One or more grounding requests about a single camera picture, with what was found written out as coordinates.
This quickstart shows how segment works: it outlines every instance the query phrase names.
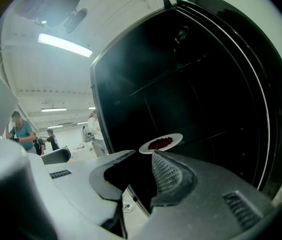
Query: plate of food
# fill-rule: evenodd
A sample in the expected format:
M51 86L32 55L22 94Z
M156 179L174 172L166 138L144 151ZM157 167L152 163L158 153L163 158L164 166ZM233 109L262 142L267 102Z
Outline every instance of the plate of food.
M172 133L168 135L155 138L145 143L139 148L139 152L142 154L152 154L153 150L166 151L170 148L178 145L183 139L183 135L180 133Z

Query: red food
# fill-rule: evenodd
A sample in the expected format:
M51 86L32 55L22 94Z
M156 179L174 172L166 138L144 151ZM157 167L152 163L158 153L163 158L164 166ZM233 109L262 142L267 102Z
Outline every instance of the red food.
M171 137L159 138L150 143L149 150L159 150L165 148L166 146L170 145L172 142L173 139Z

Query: ceiling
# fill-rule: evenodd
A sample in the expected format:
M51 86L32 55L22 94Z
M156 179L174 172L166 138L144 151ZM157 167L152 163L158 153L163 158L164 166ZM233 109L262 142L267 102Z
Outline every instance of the ceiling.
M14 7L6 12L1 33L2 64L20 108L38 132L47 127L76 126L86 122L94 106L89 66L94 58L123 30L163 7L162 0L80 0L86 18L71 33L63 24L51 28L18 16ZM90 58L37 42L39 33L53 35L93 51ZM44 108L67 111L41 112Z

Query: man in teal shirt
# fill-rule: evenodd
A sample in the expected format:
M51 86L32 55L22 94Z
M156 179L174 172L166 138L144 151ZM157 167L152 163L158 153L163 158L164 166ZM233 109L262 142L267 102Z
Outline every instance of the man in teal shirt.
M23 146L27 153L36 154L33 141L35 135L32 131L32 127L29 122L22 119L20 113L14 111L12 114L12 125L13 129L9 132L9 127L6 128L6 138L12 139Z

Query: plate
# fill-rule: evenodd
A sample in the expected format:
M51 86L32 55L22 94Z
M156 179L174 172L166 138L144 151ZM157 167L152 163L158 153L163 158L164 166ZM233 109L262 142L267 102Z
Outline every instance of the plate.
M171 144L167 145L166 147L160 148L159 150L161 150L161 151L169 150L170 148L178 145L180 143L180 141L183 139L183 135L180 134L180 133L172 133L172 134L164 135L164 136L155 138L153 140L150 140L147 143L145 143L144 145L142 145L139 148L139 152L142 153L142 154L152 154L153 149L149 150L150 143L153 142L153 141L156 141L158 139L167 138L167 137L171 137L173 139L173 142Z

